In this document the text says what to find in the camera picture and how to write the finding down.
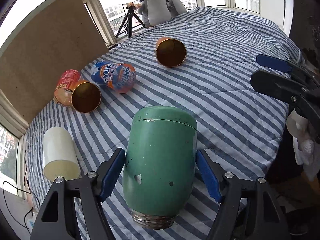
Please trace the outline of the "white gloved hand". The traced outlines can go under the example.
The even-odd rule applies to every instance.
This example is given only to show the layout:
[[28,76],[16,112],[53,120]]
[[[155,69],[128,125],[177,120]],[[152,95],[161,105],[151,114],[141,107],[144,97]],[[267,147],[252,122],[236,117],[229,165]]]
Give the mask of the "white gloved hand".
[[297,165],[302,165],[309,181],[319,172],[319,143],[311,122],[294,109],[286,120],[288,132],[293,136],[293,150]]

